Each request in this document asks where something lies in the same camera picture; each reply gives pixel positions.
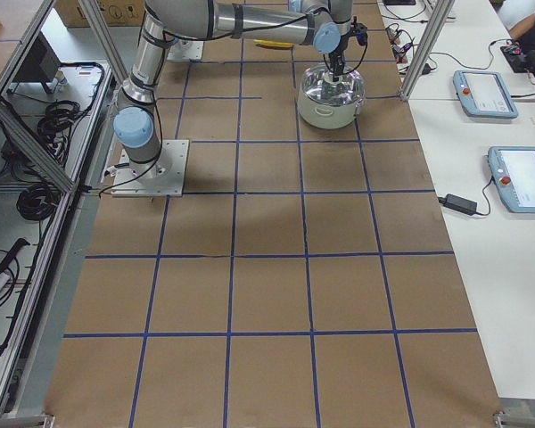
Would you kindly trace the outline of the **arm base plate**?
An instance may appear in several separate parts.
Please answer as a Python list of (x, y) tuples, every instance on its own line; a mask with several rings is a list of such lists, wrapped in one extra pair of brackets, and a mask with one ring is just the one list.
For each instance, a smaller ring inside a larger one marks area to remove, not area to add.
[(114, 197), (180, 197), (185, 183), (188, 140), (164, 140), (160, 158), (155, 164), (136, 164), (129, 160), (125, 149), (119, 162), (128, 165), (118, 169), (111, 195)]
[(169, 49), (168, 62), (200, 62), (204, 43), (202, 41), (176, 40)]

